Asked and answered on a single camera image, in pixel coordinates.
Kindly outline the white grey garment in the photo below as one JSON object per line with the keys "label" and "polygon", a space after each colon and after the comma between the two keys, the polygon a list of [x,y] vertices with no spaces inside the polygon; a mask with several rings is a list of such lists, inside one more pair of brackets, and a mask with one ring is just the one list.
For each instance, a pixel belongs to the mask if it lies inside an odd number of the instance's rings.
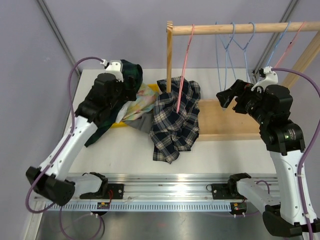
{"label": "white grey garment", "polygon": [[119,124],[120,122],[132,121],[132,115],[132,104],[131,102],[127,102],[119,110],[115,119],[115,123]]}

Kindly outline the dark green plaid skirt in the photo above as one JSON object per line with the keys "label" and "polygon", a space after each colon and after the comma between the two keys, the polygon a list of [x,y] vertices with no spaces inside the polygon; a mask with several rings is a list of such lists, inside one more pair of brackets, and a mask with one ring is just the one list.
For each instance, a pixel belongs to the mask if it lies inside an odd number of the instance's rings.
{"label": "dark green plaid skirt", "polygon": [[[136,93],[143,83],[143,69],[139,64],[133,64],[121,60],[123,79],[133,76],[137,82]],[[97,125],[95,133],[86,141],[85,147],[89,147],[98,141],[115,123],[118,112],[129,101],[118,100],[116,97],[116,79],[110,73],[101,73],[94,80],[94,85],[85,100],[78,106],[76,115],[82,113],[89,122]]]}

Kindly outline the navy white plaid skirt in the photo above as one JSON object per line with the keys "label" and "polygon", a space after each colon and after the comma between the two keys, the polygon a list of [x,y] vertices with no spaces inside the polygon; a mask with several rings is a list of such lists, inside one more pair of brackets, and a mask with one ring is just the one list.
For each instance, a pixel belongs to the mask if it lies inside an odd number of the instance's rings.
{"label": "navy white plaid skirt", "polygon": [[167,93],[167,80],[157,81],[161,94],[156,97],[153,107],[153,121],[149,136],[154,144],[153,161],[171,164],[180,152],[191,151],[200,135],[199,101],[201,87],[196,81],[184,80],[180,99],[178,98],[181,78],[171,79],[171,92]]}

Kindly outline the pink wire hanger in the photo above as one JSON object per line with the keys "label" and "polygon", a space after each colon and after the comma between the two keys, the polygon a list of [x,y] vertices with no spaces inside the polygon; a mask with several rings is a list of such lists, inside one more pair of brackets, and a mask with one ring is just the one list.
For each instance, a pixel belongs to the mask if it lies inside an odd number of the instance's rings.
{"label": "pink wire hanger", "polygon": [[298,29],[298,31],[296,32],[296,34],[294,35],[293,39],[290,41],[290,43],[288,44],[287,48],[285,49],[284,53],[282,54],[282,56],[280,57],[280,59],[278,60],[278,62],[276,63],[276,65],[274,66],[275,68],[279,68],[282,64],[282,62],[286,59],[286,57],[289,55],[289,53],[292,51],[293,46],[295,45],[296,41],[298,40],[298,36],[300,34],[300,31],[302,30],[302,28],[305,26],[307,22],[304,21],[302,23],[302,25],[300,26],[300,28]]}
{"label": "pink wire hanger", "polygon": [[187,61],[188,61],[188,55],[189,55],[189,49],[190,45],[193,39],[194,35],[194,30],[195,30],[195,25],[192,25],[192,30],[191,30],[191,35],[189,36],[185,56],[184,56],[184,62],[182,66],[182,71],[181,71],[181,76],[180,76],[180,85],[179,85],[179,92],[178,92],[178,99],[177,99],[177,106],[176,106],[176,113],[179,113],[180,106],[181,106],[181,98],[182,98],[182,91],[183,91],[183,85],[184,85],[184,80],[185,80],[185,72],[186,72],[186,67],[187,67]]}

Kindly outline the grey pleated skirt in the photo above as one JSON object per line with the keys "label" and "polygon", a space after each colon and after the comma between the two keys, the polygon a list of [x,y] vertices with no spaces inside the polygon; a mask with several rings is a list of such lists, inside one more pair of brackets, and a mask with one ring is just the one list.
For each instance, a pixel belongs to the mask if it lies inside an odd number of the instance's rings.
{"label": "grey pleated skirt", "polygon": [[153,111],[143,113],[135,120],[126,120],[124,123],[136,130],[149,134],[153,126],[154,113]]}

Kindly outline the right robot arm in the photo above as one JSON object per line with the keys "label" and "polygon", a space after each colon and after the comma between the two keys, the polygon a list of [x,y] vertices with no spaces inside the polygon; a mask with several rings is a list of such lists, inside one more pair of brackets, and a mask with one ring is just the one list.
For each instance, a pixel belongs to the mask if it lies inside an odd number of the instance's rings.
{"label": "right robot arm", "polygon": [[222,108],[235,100],[232,109],[250,115],[259,124],[260,137],[276,170],[280,198],[263,191],[246,173],[230,176],[228,195],[242,195],[249,200],[262,214],[264,226],[272,236],[292,238],[309,233],[313,239],[319,231],[319,219],[307,196],[300,163],[306,153],[303,132],[289,120],[293,103],[290,90],[278,84],[254,86],[238,79],[216,97]]}

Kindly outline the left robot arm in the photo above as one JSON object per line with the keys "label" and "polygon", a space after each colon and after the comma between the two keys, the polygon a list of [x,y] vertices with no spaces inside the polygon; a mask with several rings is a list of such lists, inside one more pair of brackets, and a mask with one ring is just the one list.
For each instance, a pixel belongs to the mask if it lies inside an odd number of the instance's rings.
{"label": "left robot arm", "polygon": [[89,138],[127,101],[135,101],[140,81],[132,75],[118,79],[115,72],[100,73],[84,100],[78,105],[71,126],[59,144],[26,177],[32,190],[58,206],[66,205],[74,195],[102,199],[107,196],[108,178],[90,172],[71,180],[69,170]]}

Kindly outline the wooden clothes rack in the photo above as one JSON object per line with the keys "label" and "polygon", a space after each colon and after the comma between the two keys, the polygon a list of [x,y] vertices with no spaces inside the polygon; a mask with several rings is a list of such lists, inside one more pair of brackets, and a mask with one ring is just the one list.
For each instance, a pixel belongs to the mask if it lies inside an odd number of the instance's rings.
{"label": "wooden clothes rack", "polygon": [[[172,54],[174,36],[218,35],[218,34],[265,34],[290,32],[319,32],[318,21],[278,22],[247,24],[217,24],[217,25],[178,25],[172,21],[166,26],[166,82],[167,92],[171,91]],[[320,51],[320,35],[317,33],[304,52],[301,54],[294,70],[303,72],[312,63]],[[259,139],[258,124],[245,115],[236,114],[231,109],[223,110],[214,99],[199,102],[199,141],[237,141]]]}

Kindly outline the aluminium mounting rail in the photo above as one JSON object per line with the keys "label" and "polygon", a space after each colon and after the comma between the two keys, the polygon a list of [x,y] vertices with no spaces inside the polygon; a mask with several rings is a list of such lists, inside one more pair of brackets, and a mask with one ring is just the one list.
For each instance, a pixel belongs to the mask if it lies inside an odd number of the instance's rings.
{"label": "aluminium mounting rail", "polygon": [[75,195],[64,211],[214,212],[249,216],[258,213],[252,200],[227,193],[228,174],[107,174],[102,198]]}

